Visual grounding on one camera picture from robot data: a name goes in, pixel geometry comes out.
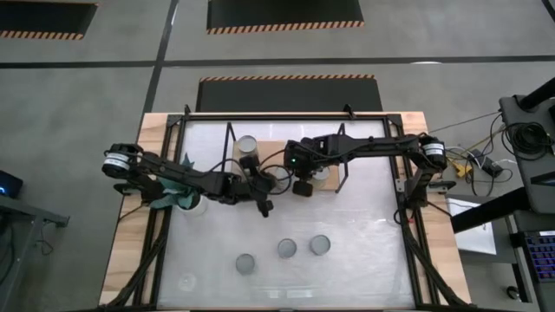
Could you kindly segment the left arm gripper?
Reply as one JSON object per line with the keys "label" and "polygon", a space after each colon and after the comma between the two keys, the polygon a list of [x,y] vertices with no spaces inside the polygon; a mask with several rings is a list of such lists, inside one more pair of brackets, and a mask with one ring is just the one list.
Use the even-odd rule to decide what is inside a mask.
{"label": "left arm gripper", "polygon": [[227,162],[232,162],[237,168],[237,171],[232,173],[233,177],[230,178],[230,205],[254,201],[262,216],[268,218],[270,211],[274,208],[268,196],[276,186],[276,178],[263,171],[257,155],[243,156],[240,159],[223,159],[220,163],[221,172],[225,172],[224,167]]}

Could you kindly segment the yellow orange label tin can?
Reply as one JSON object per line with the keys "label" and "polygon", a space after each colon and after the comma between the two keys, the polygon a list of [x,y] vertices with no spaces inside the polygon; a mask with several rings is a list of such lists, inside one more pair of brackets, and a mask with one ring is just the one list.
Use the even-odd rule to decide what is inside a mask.
{"label": "yellow orange label tin can", "polygon": [[241,157],[258,156],[258,142],[255,137],[251,135],[244,135],[240,137],[236,143]]}

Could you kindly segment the green label tin can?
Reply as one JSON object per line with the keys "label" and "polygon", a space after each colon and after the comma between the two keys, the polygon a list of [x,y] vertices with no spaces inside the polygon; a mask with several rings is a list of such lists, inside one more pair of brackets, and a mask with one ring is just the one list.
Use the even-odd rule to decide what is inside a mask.
{"label": "green label tin can", "polygon": [[325,235],[316,235],[310,242],[310,251],[316,256],[323,256],[330,250],[331,242],[330,239]]}

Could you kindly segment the wooden shelf board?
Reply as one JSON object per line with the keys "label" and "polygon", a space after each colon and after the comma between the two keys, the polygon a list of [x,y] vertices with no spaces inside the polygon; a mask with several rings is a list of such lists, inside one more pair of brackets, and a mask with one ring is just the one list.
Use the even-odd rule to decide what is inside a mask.
{"label": "wooden shelf board", "polygon": [[265,171],[270,173],[270,169],[283,165],[284,154],[280,153],[271,156],[280,150],[283,150],[288,140],[300,141],[302,138],[313,138],[331,134],[333,130],[337,130],[340,124],[337,122],[316,122],[305,121],[304,123],[296,123],[289,121],[236,121],[231,123],[233,133],[236,135],[236,140],[227,144],[229,150],[226,152],[227,156],[233,156],[234,159],[239,159],[236,141],[244,136],[251,135],[256,138],[258,142],[258,158],[263,163]]}

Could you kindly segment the teal plant in white pot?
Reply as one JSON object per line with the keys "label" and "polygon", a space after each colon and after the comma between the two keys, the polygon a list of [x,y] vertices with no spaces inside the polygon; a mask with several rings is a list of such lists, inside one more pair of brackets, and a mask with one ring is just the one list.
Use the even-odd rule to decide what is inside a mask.
{"label": "teal plant in white pot", "polygon": [[174,182],[170,179],[157,178],[164,187],[162,198],[155,199],[148,206],[162,209],[169,206],[192,217],[203,214],[207,209],[205,198],[191,186]]}

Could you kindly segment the black hazard-striped floor mat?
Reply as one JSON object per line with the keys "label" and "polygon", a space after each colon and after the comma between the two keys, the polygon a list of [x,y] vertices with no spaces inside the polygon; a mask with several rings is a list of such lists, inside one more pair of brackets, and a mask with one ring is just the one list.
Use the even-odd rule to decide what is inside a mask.
{"label": "black hazard-striped floor mat", "polygon": [[199,80],[195,110],[237,112],[381,112],[369,74],[207,76]]}
{"label": "black hazard-striped floor mat", "polygon": [[209,0],[206,33],[359,28],[359,0]]}
{"label": "black hazard-striped floor mat", "polygon": [[79,41],[98,3],[0,0],[0,38]]}

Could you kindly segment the clear plastic cup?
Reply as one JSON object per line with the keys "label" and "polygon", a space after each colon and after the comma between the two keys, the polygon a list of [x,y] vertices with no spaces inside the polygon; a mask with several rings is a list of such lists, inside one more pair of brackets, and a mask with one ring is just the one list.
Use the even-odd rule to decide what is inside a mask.
{"label": "clear plastic cup", "polygon": [[197,277],[192,273],[183,274],[178,281],[178,288],[183,292],[191,292],[195,290]]}

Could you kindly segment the black power adapter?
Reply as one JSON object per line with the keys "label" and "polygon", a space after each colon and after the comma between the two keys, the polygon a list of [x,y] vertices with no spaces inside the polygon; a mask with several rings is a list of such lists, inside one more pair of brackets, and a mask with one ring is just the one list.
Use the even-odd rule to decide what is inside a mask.
{"label": "black power adapter", "polygon": [[478,149],[472,150],[473,161],[479,168],[493,178],[497,178],[503,172],[503,168],[494,163],[489,157]]}

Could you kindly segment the white paper sheet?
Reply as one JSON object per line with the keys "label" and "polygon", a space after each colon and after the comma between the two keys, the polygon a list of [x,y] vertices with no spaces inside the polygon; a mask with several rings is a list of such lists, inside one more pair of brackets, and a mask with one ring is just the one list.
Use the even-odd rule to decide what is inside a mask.
{"label": "white paper sheet", "polygon": [[[447,208],[453,217],[479,206],[478,203],[456,198],[446,198],[446,201]],[[457,233],[455,235],[455,241],[459,250],[478,252],[492,256],[497,255],[491,222]]]}

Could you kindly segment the black stand bar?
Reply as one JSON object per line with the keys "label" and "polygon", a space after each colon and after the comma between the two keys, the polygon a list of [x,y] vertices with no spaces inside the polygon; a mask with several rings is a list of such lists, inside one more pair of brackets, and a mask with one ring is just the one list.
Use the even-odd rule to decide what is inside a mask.
{"label": "black stand bar", "polygon": [[451,217],[451,225],[454,233],[459,233],[509,216],[516,211],[539,214],[532,208],[524,187],[454,215]]}

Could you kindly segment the grey metal side stand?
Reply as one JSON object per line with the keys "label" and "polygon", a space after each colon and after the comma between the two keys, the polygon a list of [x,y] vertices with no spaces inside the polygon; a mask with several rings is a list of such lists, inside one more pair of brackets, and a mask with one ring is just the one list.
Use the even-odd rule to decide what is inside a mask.
{"label": "grey metal side stand", "polygon": [[45,224],[66,227],[69,217],[0,196],[0,312],[8,312]]}

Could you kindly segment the grey equipment cart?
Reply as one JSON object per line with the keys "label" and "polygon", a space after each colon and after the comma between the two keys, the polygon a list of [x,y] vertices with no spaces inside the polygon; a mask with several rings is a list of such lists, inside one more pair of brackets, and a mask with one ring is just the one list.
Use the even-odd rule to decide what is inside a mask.
{"label": "grey equipment cart", "polygon": [[[555,141],[555,120],[550,115],[550,109],[555,107],[555,98],[539,104],[537,109],[531,113],[521,110],[513,97],[501,98],[499,105],[502,119],[507,125],[536,122]],[[526,190],[528,201],[531,209],[537,213],[555,214],[555,183],[553,185],[536,185],[532,183],[533,177],[555,172],[555,153],[552,151],[553,148],[555,149],[555,146],[549,147],[545,155],[534,161],[521,159],[521,157],[530,159],[532,155],[515,151],[519,174]]]}

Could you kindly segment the black device with blue light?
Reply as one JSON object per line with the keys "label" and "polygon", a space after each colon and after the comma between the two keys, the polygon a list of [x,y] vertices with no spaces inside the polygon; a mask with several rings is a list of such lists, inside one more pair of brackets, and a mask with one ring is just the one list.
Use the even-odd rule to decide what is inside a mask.
{"label": "black device with blue light", "polygon": [[0,196],[18,198],[23,181],[5,171],[0,170]]}

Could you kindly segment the black mounting pole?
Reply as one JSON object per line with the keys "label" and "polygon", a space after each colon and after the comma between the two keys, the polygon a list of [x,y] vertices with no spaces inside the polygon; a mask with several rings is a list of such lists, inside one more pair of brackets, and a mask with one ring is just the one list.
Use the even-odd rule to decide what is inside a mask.
{"label": "black mounting pole", "polygon": [[523,111],[534,112],[541,103],[553,97],[555,97],[555,77],[518,100],[517,104]]}

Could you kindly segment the backlit black keyboard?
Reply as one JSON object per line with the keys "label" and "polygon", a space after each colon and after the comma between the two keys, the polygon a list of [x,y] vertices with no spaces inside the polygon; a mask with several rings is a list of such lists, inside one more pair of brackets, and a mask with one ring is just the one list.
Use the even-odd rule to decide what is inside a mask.
{"label": "backlit black keyboard", "polygon": [[537,283],[555,283],[555,231],[524,233],[525,258]]}

